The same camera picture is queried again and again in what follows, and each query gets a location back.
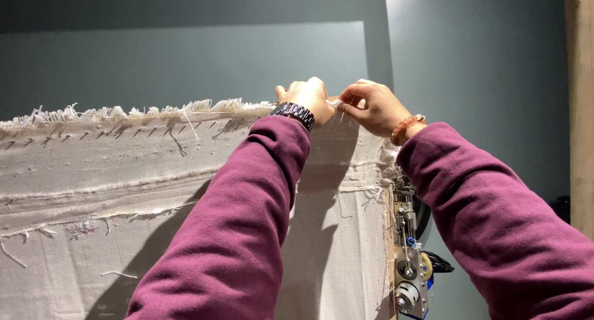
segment person's left hand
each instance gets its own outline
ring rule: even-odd
[[[307,82],[294,81],[289,85],[289,89],[277,86],[276,96],[279,103],[299,104],[314,114],[316,119],[314,127],[323,126],[334,115],[334,108],[326,103],[328,93],[324,82],[315,76]]]

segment wooden post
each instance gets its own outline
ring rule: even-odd
[[[565,0],[571,225],[594,240],[594,0]]]

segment purple sweatshirt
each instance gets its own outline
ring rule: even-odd
[[[297,121],[255,122],[140,281],[127,319],[272,319],[308,153]],[[494,320],[594,318],[594,243],[509,167],[444,123],[415,134],[398,163]]]

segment hand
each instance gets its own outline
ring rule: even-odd
[[[348,86],[339,98],[344,103],[338,105],[338,110],[353,117],[376,136],[390,137],[396,126],[411,116],[388,87],[373,81],[359,80]],[[362,109],[359,107],[361,100],[365,101]],[[400,144],[424,127],[420,123],[409,125],[400,133]]]
[[[334,115],[334,108],[326,103],[328,93],[324,82],[315,76],[307,82],[294,81],[289,85],[289,89],[283,86],[276,87],[276,96],[279,103],[299,104],[314,114],[314,128],[323,126]]]

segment black cable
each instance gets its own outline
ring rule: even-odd
[[[427,257],[431,261],[431,266],[433,266],[434,273],[440,274],[443,272],[454,271],[455,268],[453,266],[451,266],[448,261],[441,258],[441,256],[439,256],[433,252],[430,252],[428,250],[423,250],[423,253],[427,254]]]

